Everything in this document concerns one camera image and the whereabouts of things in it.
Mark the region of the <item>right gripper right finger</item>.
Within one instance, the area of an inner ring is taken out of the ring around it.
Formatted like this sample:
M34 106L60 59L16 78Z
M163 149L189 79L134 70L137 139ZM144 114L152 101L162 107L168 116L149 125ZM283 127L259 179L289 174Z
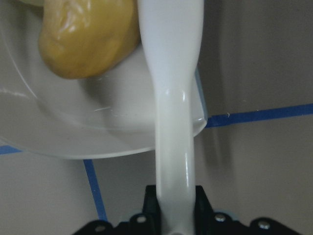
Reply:
M282 223L259 217L249 225L227 213L214 211L202 186L196 186L195 231L197 235L294 235L296 231Z

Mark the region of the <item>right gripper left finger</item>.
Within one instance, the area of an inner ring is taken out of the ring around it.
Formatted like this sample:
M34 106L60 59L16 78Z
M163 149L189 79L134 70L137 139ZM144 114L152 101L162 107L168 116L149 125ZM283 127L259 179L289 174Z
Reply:
M160 207L156 186L145 188L142 212L136 213L117 226L104 220L94 220L75 232L76 235L159 235L161 234Z

